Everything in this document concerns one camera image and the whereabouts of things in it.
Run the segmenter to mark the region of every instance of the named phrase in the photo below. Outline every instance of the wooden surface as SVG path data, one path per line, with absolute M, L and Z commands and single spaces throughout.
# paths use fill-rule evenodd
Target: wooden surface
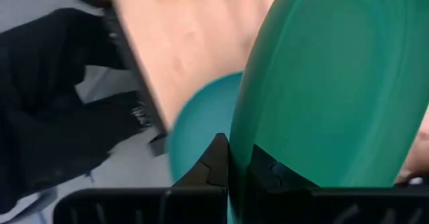
M 243 70 L 273 0 L 113 0 L 164 125 L 212 80 Z

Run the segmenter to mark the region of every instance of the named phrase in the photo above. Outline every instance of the black cloth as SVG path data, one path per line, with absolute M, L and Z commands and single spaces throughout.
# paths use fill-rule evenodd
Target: black cloth
M 123 68 L 99 17 L 59 9 L 0 34 L 0 214 L 90 171 L 141 130 L 135 92 L 82 103 L 86 65 Z

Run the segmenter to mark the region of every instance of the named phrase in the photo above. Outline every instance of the black fabric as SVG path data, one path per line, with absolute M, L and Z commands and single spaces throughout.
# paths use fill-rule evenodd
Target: black fabric
M 134 92 L 84 105 L 86 65 L 122 69 L 101 18 L 59 9 L 0 34 L 0 214 L 88 172 L 140 130 Z

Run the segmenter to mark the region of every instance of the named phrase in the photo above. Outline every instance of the gray floor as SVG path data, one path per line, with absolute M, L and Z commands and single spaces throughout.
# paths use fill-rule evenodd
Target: gray floor
M 31 21 L 61 7 L 75 7 L 92 13 L 99 13 L 77 0 L 0 0 L 0 32 L 19 24 Z M 94 101 L 108 95 L 135 88 L 129 72 L 89 67 L 86 80 L 77 86 L 80 96 L 85 101 Z M 103 187 L 149 187 L 169 186 L 167 155 L 154 158 L 148 141 L 156 135 L 156 130 L 149 129 L 124 142 L 113 150 L 112 156 L 93 171 L 93 178 L 80 176 L 58 187 L 59 197 L 83 188 Z M 35 196 L 21 200 L 12 212 L 0 215 L 0 223 L 7 221 L 29 203 Z M 54 204 L 40 213 L 17 224 L 51 223 Z

